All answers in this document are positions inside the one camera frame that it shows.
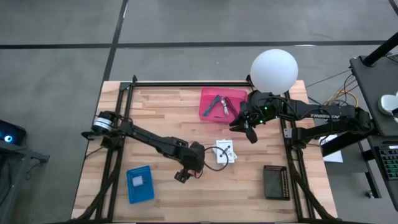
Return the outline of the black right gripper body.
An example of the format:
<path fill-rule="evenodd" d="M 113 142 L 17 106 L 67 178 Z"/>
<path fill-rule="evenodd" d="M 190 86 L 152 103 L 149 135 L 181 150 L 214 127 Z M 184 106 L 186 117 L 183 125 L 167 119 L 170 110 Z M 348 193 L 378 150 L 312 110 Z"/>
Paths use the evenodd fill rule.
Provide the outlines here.
<path fill-rule="evenodd" d="M 250 126 L 257 126 L 258 124 L 264 124 L 263 116 L 257 112 L 252 106 L 246 102 L 240 102 L 240 116 Z"/>

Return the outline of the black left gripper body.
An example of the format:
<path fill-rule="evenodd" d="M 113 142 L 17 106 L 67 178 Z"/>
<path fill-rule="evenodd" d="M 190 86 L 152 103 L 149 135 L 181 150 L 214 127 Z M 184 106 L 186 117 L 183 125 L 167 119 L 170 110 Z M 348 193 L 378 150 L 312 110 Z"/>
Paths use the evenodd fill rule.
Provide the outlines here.
<path fill-rule="evenodd" d="M 205 165 L 205 147 L 199 142 L 192 142 L 189 148 L 183 149 L 183 172 L 200 174 Z"/>

